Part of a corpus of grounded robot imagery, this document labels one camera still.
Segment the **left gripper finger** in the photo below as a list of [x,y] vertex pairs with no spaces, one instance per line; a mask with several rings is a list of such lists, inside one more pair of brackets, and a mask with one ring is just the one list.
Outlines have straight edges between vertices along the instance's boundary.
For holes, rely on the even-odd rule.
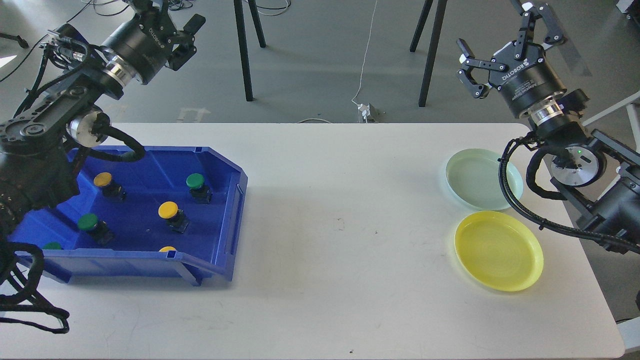
[[128,0],[127,4],[135,12],[132,22],[137,26],[173,25],[169,0]]
[[206,18],[201,14],[194,14],[182,30],[170,37],[170,69],[178,71],[196,53],[195,35],[205,25]]

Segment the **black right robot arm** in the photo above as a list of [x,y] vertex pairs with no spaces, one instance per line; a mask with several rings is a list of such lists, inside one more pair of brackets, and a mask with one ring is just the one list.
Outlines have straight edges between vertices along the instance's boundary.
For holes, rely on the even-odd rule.
[[[568,92],[546,59],[546,51],[567,42],[547,3],[514,0],[521,18],[518,36],[490,60],[475,57],[458,39],[458,79],[481,100],[496,89],[516,118],[531,127],[510,140],[498,159],[498,184],[507,203],[540,229],[592,240],[610,252],[639,252],[639,154],[627,145],[579,123],[589,98],[582,89]],[[577,227],[535,214],[517,200],[506,171],[512,154],[532,151],[526,186],[540,198],[567,201],[580,213]]]

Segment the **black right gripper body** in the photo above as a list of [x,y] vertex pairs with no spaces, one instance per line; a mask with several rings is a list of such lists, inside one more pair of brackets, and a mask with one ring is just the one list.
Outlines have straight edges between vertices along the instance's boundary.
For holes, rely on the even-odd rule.
[[516,45],[508,43],[494,53],[492,59],[505,65],[505,71],[489,71],[489,84],[518,119],[540,101],[566,94],[567,88],[547,63],[546,50],[540,44],[527,43],[518,59],[515,50]]

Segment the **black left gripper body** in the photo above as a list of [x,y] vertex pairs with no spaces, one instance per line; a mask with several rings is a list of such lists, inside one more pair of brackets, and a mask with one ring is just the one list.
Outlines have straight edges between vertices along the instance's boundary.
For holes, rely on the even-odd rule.
[[182,29],[176,28],[174,22],[173,25],[136,25],[132,19],[107,37],[102,47],[122,59],[135,71],[134,78],[147,85],[162,68],[171,69],[170,37]]

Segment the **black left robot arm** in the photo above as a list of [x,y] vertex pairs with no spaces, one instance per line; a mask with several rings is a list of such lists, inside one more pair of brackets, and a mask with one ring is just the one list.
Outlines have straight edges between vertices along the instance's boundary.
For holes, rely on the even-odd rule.
[[162,70],[179,70],[197,52],[195,35],[205,24],[194,14],[182,29],[167,0],[128,0],[134,16],[102,45],[89,43],[70,23],[50,30],[34,85],[14,116],[1,121],[1,281],[14,289],[1,296],[2,312],[43,313],[59,328],[2,317],[53,334],[70,330],[70,314],[38,292],[45,271],[36,244],[9,241],[30,211],[55,208],[80,193],[77,177],[87,157],[136,162],[146,155],[133,137],[112,126],[96,101],[119,100],[131,80],[143,85]]

